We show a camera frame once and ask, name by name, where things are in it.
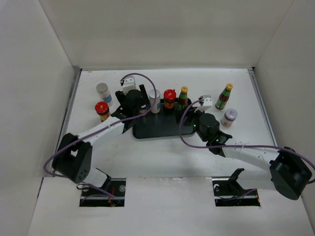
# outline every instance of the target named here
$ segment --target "white enclosure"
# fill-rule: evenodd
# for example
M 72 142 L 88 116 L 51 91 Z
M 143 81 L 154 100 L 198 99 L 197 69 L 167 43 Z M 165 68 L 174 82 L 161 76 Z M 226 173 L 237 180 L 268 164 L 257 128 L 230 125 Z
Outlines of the white enclosure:
M 229 68 L 83 71 L 66 133 L 81 133 L 100 124 L 94 110 L 94 104 L 99 101 L 96 85 L 106 82 L 113 94 L 121 89 L 120 78 L 131 72 L 147 75 L 161 91 L 167 88 L 178 91 L 185 85 L 192 101 L 202 94 L 218 97 L 222 88 L 231 82 L 234 87 L 226 107 L 235 108 L 239 116 L 231 127 L 220 125 L 220 130 L 232 135 L 235 141 L 274 144 L 255 92 L 252 71 Z M 144 84 L 147 91 L 151 89 L 151 84 L 144 78 L 135 76 L 135 81 L 137 85 Z M 110 112 L 114 112 L 118 105 L 113 96 Z M 206 112 L 217 120 L 222 117 L 222 111 L 215 107 Z M 205 145 L 196 134 L 185 137 L 185 140 L 197 146 Z M 231 157 L 223 158 L 206 149 L 187 147 L 178 137 L 136 139 L 132 130 L 108 137 L 106 142 L 93 146 L 92 166 L 114 178 L 126 177 L 125 207 L 79 207 L 80 191 L 72 182 L 46 177 L 29 236 L 77 236 L 84 235 L 86 229 L 91 235 L 105 230 L 107 234 L 128 232 L 132 236 L 146 235 L 146 232 L 190 236 L 196 228 L 197 235 L 229 236 L 250 232 L 256 232 L 256 236 L 295 236 L 298 232 L 313 235 L 302 199 L 291 201 L 277 191 L 264 188 L 266 185 L 259 185 L 258 180 L 266 178 L 269 182 L 266 171 L 233 158 L 235 153 Z M 229 176 L 237 168 L 245 169 L 238 181 L 246 181 L 250 187 L 258 189 L 261 207 L 231 209 L 215 206 L 209 176 Z
M 279 145 L 315 161 L 314 12 L 313 0 L 1 0 L 1 235 L 28 234 L 72 66 L 255 67 Z

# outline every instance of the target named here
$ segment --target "condiment bottle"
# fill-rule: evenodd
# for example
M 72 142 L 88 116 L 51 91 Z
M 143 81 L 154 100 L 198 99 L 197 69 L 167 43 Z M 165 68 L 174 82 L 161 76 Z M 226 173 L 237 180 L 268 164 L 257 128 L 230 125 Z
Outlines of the condiment bottle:
M 105 84 L 105 83 L 98 84 L 96 86 L 96 90 L 97 90 L 99 97 L 102 101 L 106 102 L 109 107 L 113 105 L 112 96 L 110 95 L 110 91 L 108 89 L 107 84 Z
M 109 107 L 106 102 L 98 102 L 95 105 L 95 110 L 96 110 L 96 113 L 99 115 L 100 120 L 102 122 L 106 121 L 107 118 L 109 118 L 110 116 Z
M 177 110 L 182 111 L 187 106 L 188 97 L 187 97 L 188 88 L 186 86 L 182 86 L 181 93 L 179 94 L 179 98 L 177 100 Z
M 154 99 L 155 99 L 154 89 L 153 89 L 153 90 L 150 90 L 150 91 L 148 92 L 148 96 L 149 96 L 150 104 L 152 105 L 153 102 L 154 102 Z M 157 90 L 156 103 L 155 103 L 155 105 L 152 107 L 151 112 L 154 113 L 154 114 L 156 114 L 156 113 L 159 113 L 160 109 L 161 109 L 161 94 L 160 94 L 160 92 Z
M 164 110 L 172 112 L 175 108 L 176 92 L 174 89 L 168 89 L 164 92 Z
M 235 109 L 227 109 L 224 116 L 221 119 L 221 124 L 226 127 L 230 127 L 237 118 L 237 111 Z
M 227 101 L 230 98 L 231 90 L 233 88 L 233 84 L 227 84 L 225 86 L 225 89 L 223 92 L 220 94 L 217 103 L 216 103 L 216 108 L 219 110 L 224 109 L 225 105 L 227 104 Z

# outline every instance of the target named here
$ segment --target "cable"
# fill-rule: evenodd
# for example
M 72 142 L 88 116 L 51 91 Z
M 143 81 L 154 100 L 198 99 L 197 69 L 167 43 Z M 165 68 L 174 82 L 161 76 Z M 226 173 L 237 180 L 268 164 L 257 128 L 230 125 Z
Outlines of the cable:
M 183 136 L 182 136 L 182 127 L 183 127 L 183 122 L 184 122 L 184 118 L 185 118 L 185 115 L 187 114 L 188 110 L 196 103 L 198 102 L 202 102 L 203 99 L 200 99 L 200 100 L 197 100 L 197 101 L 194 101 L 192 102 L 190 105 L 187 106 L 187 108 L 185 109 L 183 115 L 182 115 L 182 118 L 181 118 L 181 121 L 179 123 L 179 137 L 180 139 L 183 141 L 184 144 L 186 144 L 188 147 L 191 147 L 191 148 L 207 148 L 207 149 L 213 149 L 213 148 L 273 148 L 273 149 L 278 149 L 278 150 L 281 150 L 281 151 L 285 151 L 285 152 L 288 152 L 290 154 L 293 154 L 299 158 L 301 158 L 302 160 L 304 160 L 305 162 L 307 162 L 312 168 L 313 170 L 315 171 L 315 165 L 309 160 L 307 159 L 306 157 L 302 156 L 301 154 L 298 154 L 294 151 L 291 151 L 289 149 L 286 149 L 286 148 L 283 148 L 283 147 L 277 147 L 277 146 L 270 146 L 270 145 L 218 145 L 218 146 L 195 146 L 195 145 L 191 145 L 189 143 L 187 143 Z M 315 182 L 315 178 L 311 181 L 308 182 L 308 184 L 310 183 L 314 183 Z
M 111 193 L 105 191 L 104 189 L 98 188 L 98 187 L 94 186 L 93 184 L 87 183 L 87 184 L 85 184 L 85 185 L 87 185 L 87 186 L 90 187 L 90 188 L 96 189 L 96 190 L 98 190 L 99 192 L 105 193 L 105 194 L 106 194 L 108 197 L 110 197 L 110 198 L 114 198 L 114 197 L 115 197 L 113 194 L 111 194 Z
M 85 140 L 85 139 L 87 139 L 87 138 L 89 138 L 89 137 L 92 137 L 92 136 L 94 136 L 94 135 L 96 135 L 96 134 L 98 134 L 98 133 L 100 133 L 100 132 L 102 132 L 102 131 L 108 129 L 108 128 L 111 127 L 111 126 L 114 126 L 114 125 L 116 125 L 116 124 L 118 124 L 118 123 L 125 122 L 125 121 L 128 121 L 128 120 L 132 120 L 132 119 L 137 119 L 137 118 L 143 117 L 143 116 L 145 116 L 147 113 L 149 113 L 149 112 L 151 111 L 152 107 L 155 105 L 156 100 L 157 100 L 157 89 L 156 89 L 155 85 L 153 84 L 152 80 L 149 79 L 149 77 L 147 77 L 147 76 L 145 76 L 145 75 L 143 75 L 143 74 L 140 74 L 140 73 L 130 73 L 130 74 L 127 74 L 127 75 L 125 75 L 125 76 L 120 80 L 120 82 L 123 82 L 127 77 L 129 77 L 129 76 L 131 76 L 131 75 L 139 75 L 139 76 L 142 76 L 142 77 L 144 77 L 145 79 L 147 79 L 147 80 L 152 84 L 153 89 L 154 89 L 155 99 L 154 99 L 154 102 L 153 102 L 153 104 L 151 105 L 151 107 L 150 107 L 145 113 L 139 114 L 139 115 L 137 115 L 137 116 L 133 116 L 133 117 L 129 117 L 129 118 L 125 118 L 125 119 L 118 120 L 118 121 L 116 121 L 116 122 L 114 122 L 114 123 L 112 123 L 112 124 L 110 124 L 110 125 L 108 125 L 108 126 L 102 128 L 102 129 L 98 130 L 98 131 L 95 131 L 95 132 L 93 132 L 93 133 L 91 133 L 91 134 L 89 134 L 89 135 L 87 135 L 87 136 L 84 136 L 84 137 L 82 137 L 82 138 L 80 138 L 80 139 L 77 139 L 76 141 L 74 141 L 74 142 L 72 142 L 72 143 L 66 145 L 65 147 L 61 148 L 60 150 L 58 150 L 55 154 L 53 154 L 53 155 L 45 162 L 43 169 L 44 169 L 44 171 L 45 171 L 46 173 L 48 173 L 48 174 L 50 174 L 50 175 L 52 175 L 52 176 L 55 176 L 55 177 L 64 177 L 63 175 L 58 175 L 58 174 L 55 174 L 55 173 L 53 173 L 53 172 L 50 172 L 50 171 L 47 169 L 47 166 L 48 166 L 49 162 L 51 162 L 56 156 L 58 156 L 60 153 L 62 153 L 62 152 L 64 152 L 64 151 L 66 151 L 66 150 L 67 150 L 68 148 L 70 148 L 71 146 L 73 146 L 73 145 L 75 145 L 75 144 L 81 142 L 82 140 Z
M 86 196 L 85 198 L 83 198 L 81 200 L 81 204 L 83 203 L 83 201 L 85 201 L 87 198 L 92 198 L 92 197 L 105 197 L 106 195 L 105 194 L 92 194 L 92 195 L 89 195 L 89 196 Z
M 257 190 L 257 189 L 252 188 L 251 190 L 247 191 L 246 193 L 244 193 L 244 194 L 241 195 L 241 196 L 234 196 L 234 197 L 232 197 L 232 198 L 221 198 L 221 197 L 219 197 L 219 198 L 221 198 L 222 200 L 236 200 L 236 199 L 241 199 L 241 198 L 245 197 L 246 195 L 248 195 L 248 194 L 250 194 L 251 192 L 254 192 L 254 191 L 256 191 L 256 190 Z
M 88 190 L 89 189 L 89 187 L 84 187 L 85 186 L 85 184 L 83 184 L 83 183 L 80 183 L 80 184 L 77 184 L 77 189 L 78 190 Z

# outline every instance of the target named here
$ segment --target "small white container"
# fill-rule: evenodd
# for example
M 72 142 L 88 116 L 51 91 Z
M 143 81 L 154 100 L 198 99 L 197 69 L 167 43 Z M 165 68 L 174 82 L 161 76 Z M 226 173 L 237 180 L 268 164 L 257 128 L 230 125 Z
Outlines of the small white container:
M 105 83 L 98 84 L 96 86 L 96 90 L 99 94 L 100 99 L 103 102 L 106 102 L 109 107 L 113 105 L 113 99 L 112 96 L 110 95 L 110 91 L 108 89 L 107 84 Z
M 224 116 L 221 119 L 221 124 L 225 127 L 230 127 L 232 123 L 237 118 L 237 111 L 235 109 L 229 108 L 224 113 Z
M 153 89 L 153 90 L 150 90 L 150 91 L 148 92 L 148 96 L 149 96 L 150 104 L 152 105 L 152 104 L 154 103 L 154 99 L 155 99 L 154 89 Z M 161 94 L 160 94 L 160 92 L 157 90 L 157 100 L 156 100 L 155 105 L 152 107 L 151 112 L 154 113 L 154 114 L 156 114 L 156 113 L 159 113 L 159 112 L 160 112 L 160 109 L 161 109 Z

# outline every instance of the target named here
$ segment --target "red lid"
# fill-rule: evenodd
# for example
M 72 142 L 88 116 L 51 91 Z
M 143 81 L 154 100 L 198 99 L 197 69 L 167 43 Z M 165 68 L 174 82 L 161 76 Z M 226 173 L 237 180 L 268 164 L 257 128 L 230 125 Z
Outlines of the red lid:
M 98 102 L 95 105 L 95 110 L 98 114 L 103 114 L 108 111 L 108 104 L 106 102 Z
M 164 92 L 164 99 L 166 100 L 175 100 L 176 92 L 174 89 L 168 89 Z

